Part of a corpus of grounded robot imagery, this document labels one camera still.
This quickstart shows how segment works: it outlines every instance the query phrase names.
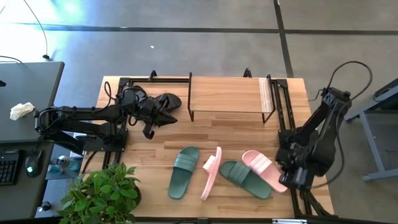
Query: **green slipper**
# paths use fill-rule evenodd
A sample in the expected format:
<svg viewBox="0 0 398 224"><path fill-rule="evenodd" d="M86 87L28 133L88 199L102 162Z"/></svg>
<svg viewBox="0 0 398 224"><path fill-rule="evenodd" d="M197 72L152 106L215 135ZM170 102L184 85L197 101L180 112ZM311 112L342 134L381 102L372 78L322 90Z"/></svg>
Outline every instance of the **green slipper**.
<svg viewBox="0 0 398 224"><path fill-rule="evenodd" d="M252 193L260 199L271 196L271 187L250 167L238 161L226 161L220 166L220 174L232 183Z"/></svg>
<svg viewBox="0 0 398 224"><path fill-rule="evenodd" d="M187 191L189 180L197 166L199 150L189 146L181 150L173 167L170 180L169 196L173 199L181 199Z"/></svg>

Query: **crumpled paper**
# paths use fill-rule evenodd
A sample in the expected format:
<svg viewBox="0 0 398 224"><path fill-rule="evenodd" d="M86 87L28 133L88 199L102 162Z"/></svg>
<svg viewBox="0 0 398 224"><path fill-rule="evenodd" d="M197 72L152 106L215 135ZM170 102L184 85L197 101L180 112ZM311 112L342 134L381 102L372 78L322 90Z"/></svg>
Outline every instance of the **crumpled paper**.
<svg viewBox="0 0 398 224"><path fill-rule="evenodd" d="M16 121L18 118L24 116L27 113L30 113L34 110L34 106L32 103L18 103L15 107L11 108L10 119Z"/></svg>

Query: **slide sandal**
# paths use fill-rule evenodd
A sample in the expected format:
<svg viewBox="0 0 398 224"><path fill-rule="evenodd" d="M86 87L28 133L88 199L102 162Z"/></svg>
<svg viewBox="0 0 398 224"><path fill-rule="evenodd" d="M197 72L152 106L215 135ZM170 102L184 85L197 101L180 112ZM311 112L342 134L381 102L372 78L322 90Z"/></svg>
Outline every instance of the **slide sandal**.
<svg viewBox="0 0 398 224"><path fill-rule="evenodd" d="M279 183L279 170L265 155L255 150L250 150L243 154L242 161L245 165L249 166L254 173L271 185L276 192L283 193L287 190L287 187Z"/></svg>
<svg viewBox="0 0 398 224"><path fill-rule="evenodd" d="M207 160L206 164L203 166L204 170L209 174L209 178L207 179L205 190L201 195L202 200L206 200L207 196L209 196L210 190L216 180L218 168L221 162L221 147L217 147L216 156L211 155Z"/></svg>
<svg viewBox="0 0 398 224"><path fill-rule="evenodd" d="M173 199L181 199L187 191L189 180L197 166L199 150L189 146L181 150L173 167L170 180L169 196Z"/></svg>
<svg viewBox="0 0 398 224"><path fill-rule="evenodd" d="M220 173L225 179L240 186L260 199L271 196L271 187L256 175L250 167L238 161L226 161L220 167Z"/></svg>

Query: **keyboard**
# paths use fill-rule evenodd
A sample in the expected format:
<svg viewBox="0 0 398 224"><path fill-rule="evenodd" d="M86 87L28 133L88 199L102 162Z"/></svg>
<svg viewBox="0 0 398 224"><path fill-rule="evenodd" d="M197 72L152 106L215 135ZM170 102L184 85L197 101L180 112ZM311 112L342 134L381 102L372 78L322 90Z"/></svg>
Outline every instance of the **keyboard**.
<svg viewBox="0 0 398 224"><path fill-rule="evenodd" d="M18 149L0 150L0 186L16 184L20 157L21 151Z"/></svg>

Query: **concrete floor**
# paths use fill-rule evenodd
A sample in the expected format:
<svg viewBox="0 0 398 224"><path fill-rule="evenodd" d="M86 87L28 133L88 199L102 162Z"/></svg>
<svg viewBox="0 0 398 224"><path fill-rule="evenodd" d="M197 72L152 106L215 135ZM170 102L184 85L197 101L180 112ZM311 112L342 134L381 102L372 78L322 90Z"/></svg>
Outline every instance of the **concrete floor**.
<svg viewBox="0 0 398 224"><path fill-rule="evenodd" d="M213 1L49 1L32 2L42 23L85 26L220 27L277 29L271 0ZM395 0L280 0L286 29L396 30ZM8 3L0 21L35 22L21 3ZM42 61L45 45L33 27L0 24L1 55L25 62ZM47 31L49 54L66 64L55 104L91 106L96 103L104 75L224 75L241 76L246 67L255 77L268 73L286 77L279 34L68 32ZM398 35L287 35L294 77L304 78L308 97L330 79L332 71L348 60L367 63L374 72L371 87L353 105L363 105L375 90L397 78ZM332 86L352 93L366 83L364 68L341 69ZM311 102L315 110L319 100ZM362 181L375 172L359 121L343 124L341 140L345 169L330 193L335 213L344 218L398 222L398 178ZM335 174L340 156L328 173ZM68 181L52 180L45 199L59 207ZM55 212L38 213L49 216Z"/></svg>

